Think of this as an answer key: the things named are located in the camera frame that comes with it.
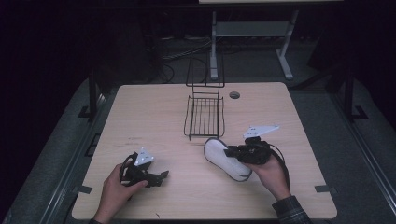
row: sleeve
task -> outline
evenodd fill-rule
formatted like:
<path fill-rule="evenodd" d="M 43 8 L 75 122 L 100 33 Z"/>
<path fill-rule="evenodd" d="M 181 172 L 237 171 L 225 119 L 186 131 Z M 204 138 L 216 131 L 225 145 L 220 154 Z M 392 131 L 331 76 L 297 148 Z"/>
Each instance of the sleeve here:
<path fill-rule="evenodd" d="M 312 224 L 295 196 L 280 200 L 273 207 L 281 224 Z"/>

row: table surface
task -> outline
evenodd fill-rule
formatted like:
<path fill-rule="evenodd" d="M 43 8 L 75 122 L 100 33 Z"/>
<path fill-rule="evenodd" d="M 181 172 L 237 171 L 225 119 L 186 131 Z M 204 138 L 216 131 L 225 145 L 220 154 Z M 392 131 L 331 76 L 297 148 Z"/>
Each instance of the table surface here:
<path fill-rule="evenodd" d="M 231 91 L 239 99 L 229 97 Z M 184 134 L 188 97 L 184 84 L 120 87 L 73 209 L 76 219 L 93 217 L 103 181 L 116 164 L 144 147 L 155 157 L 148 171 L 169 170 L 161 187 L 141 189 L 117 214 L 127 219 L 273 219 L 276 200 L 253 173 L 246 182 L 232 180 L 204 156 L 207 137 Z M 337 214 L 289 92 L 283 83 L 226 83 L 224 97 L 227 145 L 244 143 L 250 125 L 279 125 L 262 135 L 277 146 L 290 171 L 290 189 L 311 218 Z"/>

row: human hand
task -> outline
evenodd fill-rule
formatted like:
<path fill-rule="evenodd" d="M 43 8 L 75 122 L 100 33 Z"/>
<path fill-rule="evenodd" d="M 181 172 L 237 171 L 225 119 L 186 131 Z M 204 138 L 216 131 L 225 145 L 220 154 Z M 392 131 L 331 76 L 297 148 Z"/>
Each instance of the human hand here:
<path fill-rule="evenodd" d="M 243 164 L 257 174 L 262 185 L 274 195 L 277 201 L 291 196 L 283 169 L 274 155 L 271 155 L 270 160 L 265 164 Z"/>
<path fill-rule="evenodd" d="M 110 222 L 132 195 L 148 184 L 147 180 L 143 180 L 131 187 L 123 186 L 120 182 L 120 168 L 121 164 L 118 164 L 104 182 L 99 207 L 93 217 L 100 223 Z"/>

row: white sneaker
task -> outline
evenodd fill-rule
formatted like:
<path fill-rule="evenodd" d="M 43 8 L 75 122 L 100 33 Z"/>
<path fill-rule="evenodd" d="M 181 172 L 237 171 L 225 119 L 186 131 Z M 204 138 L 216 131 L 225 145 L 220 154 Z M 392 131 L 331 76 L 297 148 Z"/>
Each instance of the white sneaker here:
<path fill-rule="evenodd" d="M 209 138 L 204 145 L 204 154 L 208 161 L 217 165 L 232 179 L 236 181 L 248 180 L 251 170 L 239 162 L 237 158 L 227 157 L 224 149 L 228 149 L 227 145 L 218 138 Z"/>

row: metal stand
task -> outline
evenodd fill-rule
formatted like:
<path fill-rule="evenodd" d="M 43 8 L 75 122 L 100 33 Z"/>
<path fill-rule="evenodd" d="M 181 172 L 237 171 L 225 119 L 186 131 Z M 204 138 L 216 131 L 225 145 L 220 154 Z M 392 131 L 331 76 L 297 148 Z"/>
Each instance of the metal stand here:
<path fill-rule="evenodd" d="M 224 135 L 224 101 L 219 97 L 219 90 L 225 86 L 224 73 L 216 82 L 208 82 L 207 72 L 203 76 L 196 76 L 194 60 L 190 58 L 186 86 L 191 87 L 184 134 L 191 140 L 193 136 L 220 137 Z"/>
<path fill-rule="evenodd" d="M 216 11 L 212 20 L 212 50 L 210 53 L 210 76 L 216 80 L 218 64 L 216 58 L 216 37 L 218 36 L 284 36 L 281 49 L 276 50 L 276 56 L 282 66 L 287 80 L 293 79 L 285 55 L 289 46 L 298 10 L 294 10 L 289 21 L 216 21 Z"/>

